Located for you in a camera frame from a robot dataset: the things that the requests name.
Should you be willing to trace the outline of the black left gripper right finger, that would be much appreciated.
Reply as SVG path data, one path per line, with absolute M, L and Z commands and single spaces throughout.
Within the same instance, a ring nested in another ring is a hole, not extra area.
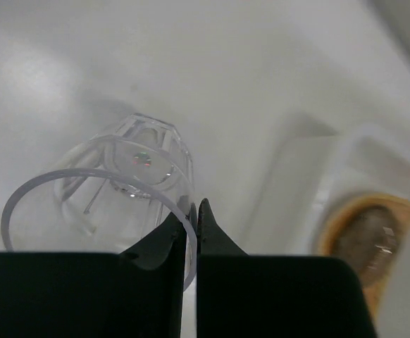
M 199 206 L 198 337 L 376 337 L 361 284 L 336 258 L 256 256 Z

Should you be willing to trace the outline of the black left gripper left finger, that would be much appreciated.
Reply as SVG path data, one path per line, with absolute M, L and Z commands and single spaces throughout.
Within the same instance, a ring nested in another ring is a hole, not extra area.
M 114 253 L 0 253 L 0 337 L 179 337 L 186 233 Z

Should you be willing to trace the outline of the smoky glass plate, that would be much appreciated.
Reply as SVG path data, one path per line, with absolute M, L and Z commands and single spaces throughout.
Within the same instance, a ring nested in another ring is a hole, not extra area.
M 338 235 L 331 256 L 349 265 L 368 287 L 384 276 L 399 250 L 399 221 L 385 206 L 356 214 Z

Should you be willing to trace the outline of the woven bamboo fan tray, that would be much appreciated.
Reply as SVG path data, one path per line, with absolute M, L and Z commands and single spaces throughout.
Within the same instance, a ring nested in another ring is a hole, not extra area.
M 365 300 L 373 318 L 377 316 L 379 304 L 392 274 L 392 269 L 395 266 L 402 244 L 410 232 L 410 201 L 391 194 L 381 193 L 362 194 L 347 199 L 345 203 L 341 204 L 326 218 L 316 244 L 316 252 L 318 254 L 331 256 L 335 240 L 351 219 L 363 209 L 377 205 L 387 207 L 398 219 L 400 245 L 395 258 L 384 276 L 368 287 L 362 285 Z

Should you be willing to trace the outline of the translucent white plastic bin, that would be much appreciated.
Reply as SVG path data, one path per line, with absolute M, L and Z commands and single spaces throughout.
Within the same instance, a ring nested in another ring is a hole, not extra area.
M 252 254 L 319 254 L 352 199 L 410 201 L 410 63 L 369 1 L 269 1 L 275 20 L 248 157 L 261 184 L 242 219 Z M 381 337 L 410 337 L 410 209 L 382 294 Z

